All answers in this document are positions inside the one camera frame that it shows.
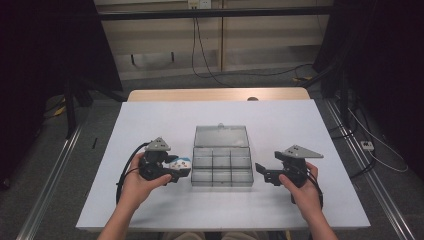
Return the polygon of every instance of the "hand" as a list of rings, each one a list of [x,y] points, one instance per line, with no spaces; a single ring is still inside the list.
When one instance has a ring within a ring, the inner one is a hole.
[[[138,209],[140,204],[147,199],[153,189],[165,185],[171,180],[170,174],[166,174],[151,181],[142,178],[139,174],[138,163],[143,155],[144,153],[138,153],[132,159],[128,170],[129,173],[122,187],[121,199],[118,203],[133,211]]]
[[[306,167],[315,178],[318,178],[317,167],[308,162],[306,163]],[[318,191],[309,179],[301,188],[296,187],[292,181],[283,174],[279,176],[279,179],[284,187],[293,195],[297,207],[305,220],[308,221],[311,217],[322,214]]]

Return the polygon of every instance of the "gray floor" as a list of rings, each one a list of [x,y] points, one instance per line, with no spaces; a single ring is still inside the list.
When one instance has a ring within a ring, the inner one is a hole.
[[[248,73],[275,73],[285,69],[263,69],[248,71]],[[291,80],[295,75],[311,76],[315,73],[310,67],[299,68],[296,72],[274,76],[231,75],[218,76],[218,80],[236,87],[277,87],[296,86]],[[195,75],[169,76],[162,78],[146,78],[138,81],[123,81],[123,95],[133,89],[152,88],[195,88],[223,87],[212,78],[199,78]],[[326,101],[321,98],[319,84],[308,89],[315,99],[318,109],[328,129],[338,124],[329,112]],[[95,98],[90,108],[77,108],[79,119],[87,116],[82,126],[78,141],[69,156],[64,171],[58,179],[39,225],[35,226],[34,239],[95,239],[97,234],[88,233],[75,228],[79,214],[85,202],[88,191],[102,160],[108,139],[119,114],[120,103],[105,98],[97,92],[92,92]],[[372,114],[367,113],[372,132],[383,139],[378,125],[372,120]],[[0,232],[1,239],[16,239],[20,233],[29,212],[36,203],[51,170],[65,144],[66,115],[49,118],[43,123],[40,136],[28,152],[21,166],[13,175],[12,186],[8,191],[0,192]],[[340,131],[331,131],[331,136],[340,136]],[[360,129],[355,137],[364,139]],[[349,174],[360,170],[352,151],[344,139],[335,139],[334,144],[341,156]],[[386,163],[403,167],[402,161],[386,147],[376,143],[377,156]],[[394,204],[399,208],[415,239],[424,239],[424,187],[413,171],[398,173],[377,164],[373,172],[377,173]],[[352,180],[358,196],[363,204],[371,227],[366,229],[343,231],[338,230],[340,239],[401,239],[396,233],[388,215],[376,197],[365,176]],[[293,239],[307,239],[307,231],[291,231]],[[156,239],[157,233],[131,233],[128,239]]]

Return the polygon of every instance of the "power outlet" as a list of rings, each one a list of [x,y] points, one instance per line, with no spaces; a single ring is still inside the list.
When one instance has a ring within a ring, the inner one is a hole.
[[[211,9],[212,0],[199,0],[199,9]]]
[[[200,0],[187,0],[188,9],[199,9]]]
[[[361,141],[361,146],[366,151],[374,151],[374,145],[370,141]]]

